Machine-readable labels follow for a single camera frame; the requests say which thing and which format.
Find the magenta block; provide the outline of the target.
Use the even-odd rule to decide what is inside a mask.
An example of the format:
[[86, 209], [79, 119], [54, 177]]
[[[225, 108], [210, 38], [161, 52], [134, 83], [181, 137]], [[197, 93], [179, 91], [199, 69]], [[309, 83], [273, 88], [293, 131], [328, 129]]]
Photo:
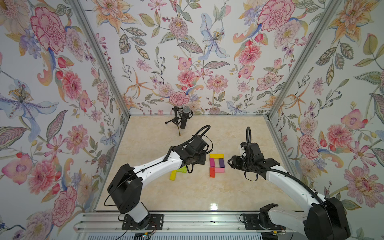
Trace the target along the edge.
[[214, 158], [210, 158], [210, 167], [211, 168], [215, 168], [216, 167], [215, 159]]

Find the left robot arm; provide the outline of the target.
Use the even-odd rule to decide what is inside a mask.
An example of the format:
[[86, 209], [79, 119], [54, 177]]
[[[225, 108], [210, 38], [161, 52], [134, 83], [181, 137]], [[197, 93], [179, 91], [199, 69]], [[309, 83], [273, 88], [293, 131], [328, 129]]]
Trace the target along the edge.
[[141, 202], [142, 190], [159, 177], [183, 167], [192, 171], [194, 165], [204, 165], [206, 155], [212, 151], [203, 135], [194, 135], [189, 141], [171, 146], [166, 155], [140, 166], [121, 166], [108, 186], [112, 206], [128, 215], [141, 228], [150, 221], [150, 213]]

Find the long yellow block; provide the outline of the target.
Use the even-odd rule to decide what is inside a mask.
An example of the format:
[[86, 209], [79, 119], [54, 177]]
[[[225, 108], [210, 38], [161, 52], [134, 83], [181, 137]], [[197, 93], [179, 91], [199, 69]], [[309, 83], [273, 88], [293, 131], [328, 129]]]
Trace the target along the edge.
[[177, 176], [177, 171], [176, 170], [171, 171], [170, 180], [171, 181], [175, 181], [176, 180], [176, 176]]
[[212, 159], [224, 159], [224, 157], [223, 154], [210, 154], [210, 158]]

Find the lime green block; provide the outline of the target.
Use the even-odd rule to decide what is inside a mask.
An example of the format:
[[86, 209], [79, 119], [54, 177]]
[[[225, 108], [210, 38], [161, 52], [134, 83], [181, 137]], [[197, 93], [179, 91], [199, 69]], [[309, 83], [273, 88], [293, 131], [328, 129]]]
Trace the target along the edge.
[[187, 167], [184, 166], [184, 167], [182, 167], [182, 168], [180, 168], [180, 169], [177, 169], [177, 172], [180, 172], [180, 173], [187, 173], [188, 170], [187, 170]]

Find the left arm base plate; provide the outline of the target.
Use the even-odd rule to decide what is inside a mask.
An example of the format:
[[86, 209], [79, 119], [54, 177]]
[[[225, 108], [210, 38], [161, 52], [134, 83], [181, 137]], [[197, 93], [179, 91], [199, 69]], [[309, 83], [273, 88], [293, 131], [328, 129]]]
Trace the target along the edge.
[[132, 217], [125, 215], [122, 230], [141, 231], [141, 230], [162, 230], [164, 224], [163, 214], [149, 214], [143, 221], [136, 223]]

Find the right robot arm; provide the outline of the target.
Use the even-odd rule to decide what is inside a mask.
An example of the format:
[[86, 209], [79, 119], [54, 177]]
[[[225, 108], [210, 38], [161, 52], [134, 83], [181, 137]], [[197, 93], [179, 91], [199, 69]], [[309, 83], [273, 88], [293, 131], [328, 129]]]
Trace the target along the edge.
[[256, 143], [243, 142], [242, 155], [228, 160], [231, 168], [273, 183], [302, 209], [300, 212], [284, 210], [277, 204], [259, 210], [259, 225], [268, 230], [281, 226], [307, 237], [309, 240], [346, 240], [351, 236], [344, 206], [337, 198], [316, 193], [301, 180], [285, 170], [272, 158], [264, 158]]

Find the purple block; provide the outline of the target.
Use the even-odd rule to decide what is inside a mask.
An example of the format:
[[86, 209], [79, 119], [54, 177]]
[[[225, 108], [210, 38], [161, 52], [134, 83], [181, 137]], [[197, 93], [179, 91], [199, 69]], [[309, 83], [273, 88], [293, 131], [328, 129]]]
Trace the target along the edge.
[[224, 159], [219, 159], [219, 166], [220, 166], [220, 168], [225, 168], [225, 161], [224, 161]]

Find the pink block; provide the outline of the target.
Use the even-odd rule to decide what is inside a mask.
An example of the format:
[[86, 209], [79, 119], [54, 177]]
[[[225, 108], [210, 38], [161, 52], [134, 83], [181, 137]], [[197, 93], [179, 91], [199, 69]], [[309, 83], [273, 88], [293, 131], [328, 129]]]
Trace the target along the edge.
[[214, 168], [215, 173], [225, 173], [225, 168]]

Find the red block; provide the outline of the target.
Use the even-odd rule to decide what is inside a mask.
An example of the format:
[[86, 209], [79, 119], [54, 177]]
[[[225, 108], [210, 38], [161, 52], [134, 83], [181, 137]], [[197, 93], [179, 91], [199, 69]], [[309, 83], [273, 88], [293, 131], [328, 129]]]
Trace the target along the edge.
[[210, 167], [210, 178], [215, 178], [216, 176], [216, 168]]

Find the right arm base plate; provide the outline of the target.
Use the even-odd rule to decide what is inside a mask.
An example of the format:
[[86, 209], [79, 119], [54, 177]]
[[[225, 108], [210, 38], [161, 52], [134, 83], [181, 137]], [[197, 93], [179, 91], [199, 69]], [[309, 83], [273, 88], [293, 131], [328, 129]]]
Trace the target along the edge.
[[286, 227], [281, 225], [273, 224], [268, 213], [271, 209], [278, 207], [277, 204], [268, 204], [257, 213], [247, 214], [243, 213], [240, 215], [239, 220], [245, 225], [246, 230], [286, 230]]

